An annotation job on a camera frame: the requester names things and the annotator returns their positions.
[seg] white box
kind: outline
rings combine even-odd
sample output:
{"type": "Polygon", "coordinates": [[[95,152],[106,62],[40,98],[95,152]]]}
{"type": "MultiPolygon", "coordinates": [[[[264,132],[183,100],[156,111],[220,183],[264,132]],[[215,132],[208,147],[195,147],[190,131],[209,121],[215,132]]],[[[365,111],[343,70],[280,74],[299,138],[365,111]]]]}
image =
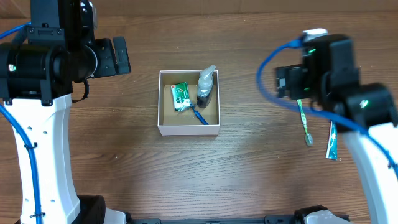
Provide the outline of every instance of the white box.
{"type": "Polygon", "coordinates": [[[190,99],[197,102],[197,85],[202,70],[164,70],[159,73],[159,101],[157,127],[163,136],[170,135],[218,135],[220,130],[220,89],[218,70],[213,72],[213,90],[209,105],[195,109],[209,125],[203,125],[192,110],[178,112],[174,110],[171,85],[186,82],[190,99]]]}

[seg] toothbrush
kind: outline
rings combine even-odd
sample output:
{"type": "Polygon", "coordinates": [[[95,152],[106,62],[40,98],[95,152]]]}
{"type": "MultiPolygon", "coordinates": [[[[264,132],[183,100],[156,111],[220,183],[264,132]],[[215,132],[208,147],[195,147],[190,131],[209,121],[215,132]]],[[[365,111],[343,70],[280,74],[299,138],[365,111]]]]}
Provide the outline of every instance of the toothbrush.
{"type": "Polygon", "coordinates": [[[199,113],[197,110],[195,110],[195,105],[191,104],[190,106],[191,106],[191,108],[192,108],[194,114],[196,115],[196,117],[200,120],[200,122],[201,122],[203,125],[209,125],[209,124],[206,122],[206,120],[200,115],[200,113],[199,113]]]}
{"type": "Polygon", "coordinates": [[[302,105],[301,100],[297,100],[297,104],[298,104],[298,107],[300,108],[301,121],[302,121],[303,126],[304,126],[305,142],[307,143],[307,146],[312,146],[313,145],[313,138],[312,138],[312,135],[310,133],[308,133],[307,119],[306,119],[305,114],[304,114],[303,105],[302,105]]]}
{"type": "Polygon", "coordinates": [[[326,150],[326,158],[337,160],[337,130],[336,124],[330,121],[330,132],[328,149],[326,150]]]}

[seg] spray bottle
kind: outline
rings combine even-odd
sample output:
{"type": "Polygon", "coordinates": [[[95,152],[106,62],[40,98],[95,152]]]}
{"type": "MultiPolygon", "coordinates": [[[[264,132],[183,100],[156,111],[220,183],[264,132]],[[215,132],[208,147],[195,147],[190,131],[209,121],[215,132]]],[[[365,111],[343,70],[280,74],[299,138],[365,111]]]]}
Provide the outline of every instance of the spray bottle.
{"type": "Polygon", "coordinates": [[[197,105],[200,108],[205,108],[211,100],[211,90],[213,89],[213,72],[216,70],[216,65],[212,65],[209,68],[204,69],[200,72],[198,81],[198,92],[197,92],[197,105]]]}

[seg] wooden table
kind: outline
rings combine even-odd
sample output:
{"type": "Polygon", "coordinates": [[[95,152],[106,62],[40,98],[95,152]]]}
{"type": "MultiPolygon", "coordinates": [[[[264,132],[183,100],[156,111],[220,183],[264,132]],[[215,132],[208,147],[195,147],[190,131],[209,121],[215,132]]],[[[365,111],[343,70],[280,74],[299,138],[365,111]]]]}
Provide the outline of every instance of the wooden table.
{"type": "MultiPolygon", "coordinates": [[[[90,97],[74,104],[70,153],[80,195],[103,195],[134,218],[233,218],[291,214],[324,205],[368,223],[356,166],[339,141],[325,159],[328,121],[309,117],[307,147],[298,114],[259,93],[255,72],[277,46],[305,29],[327,28],[355,40],[362,82],[382,82],[398,99],[398,14],[394,12],[102,17],[96,38],[126,37],[132,72],[90,80],[90,97]],[[159,70],[220,70],[217,137],[162,137],[157,129],[159,70]]],[[[25,20],[2,19],[5,31],[25,20]]],[[[278,55],[264,73],[300,63],[298,50],[278,55]]],[[[75,85],[74,98],[83,94],[75,85]]],[[[0,117],[1,223],[19,218],[21,178],[11,126],[0,117]]]]}

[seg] green toothpaste box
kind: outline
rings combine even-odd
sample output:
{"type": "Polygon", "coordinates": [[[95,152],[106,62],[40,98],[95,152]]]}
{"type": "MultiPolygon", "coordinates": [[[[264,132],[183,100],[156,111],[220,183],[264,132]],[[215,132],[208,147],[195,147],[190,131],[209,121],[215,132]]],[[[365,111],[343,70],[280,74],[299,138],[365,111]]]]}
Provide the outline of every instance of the green toothpaste box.
{"type": "Polygon", "coordinates": [[[191,99],[189,98],[188,84],[179,83],[171,86],[174,109],[176,111],[183,111],[191,105],[191,99]]]}

